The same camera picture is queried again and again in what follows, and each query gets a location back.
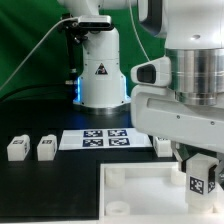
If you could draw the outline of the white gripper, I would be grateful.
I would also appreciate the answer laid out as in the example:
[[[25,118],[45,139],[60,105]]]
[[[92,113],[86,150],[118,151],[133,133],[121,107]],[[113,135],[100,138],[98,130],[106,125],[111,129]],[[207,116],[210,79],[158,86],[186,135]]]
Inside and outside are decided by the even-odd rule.
[[[184,144],[224,153],[224,94],[218,95],[215,106],[192,106],[176,101],[168,88],[136,85],[131,120],[139,132],[172,141],[181,172],[186,172],[190,157]]]

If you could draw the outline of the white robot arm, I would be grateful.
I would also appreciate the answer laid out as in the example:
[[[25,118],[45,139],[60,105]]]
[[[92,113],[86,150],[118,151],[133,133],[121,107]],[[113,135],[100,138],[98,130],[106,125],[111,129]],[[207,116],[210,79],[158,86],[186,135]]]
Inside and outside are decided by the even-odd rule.
[[[58,0],[73,16],[128,8],[148,33],[164,45],[159,58],[145,60],[136,45],[128,58],[132,124],[138,131],[172,144],[221,155],[214,167],[224,178],[224,0]]]

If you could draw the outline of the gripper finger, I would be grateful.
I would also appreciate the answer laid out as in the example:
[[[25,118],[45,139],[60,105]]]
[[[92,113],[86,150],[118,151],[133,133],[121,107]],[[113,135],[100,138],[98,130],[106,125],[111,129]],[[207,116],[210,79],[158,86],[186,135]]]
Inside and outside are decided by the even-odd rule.
[[[218,153],[217,159],[219,160],[219,164],[215,169],[216,180],[219,184],[224,182],[224,154]]]

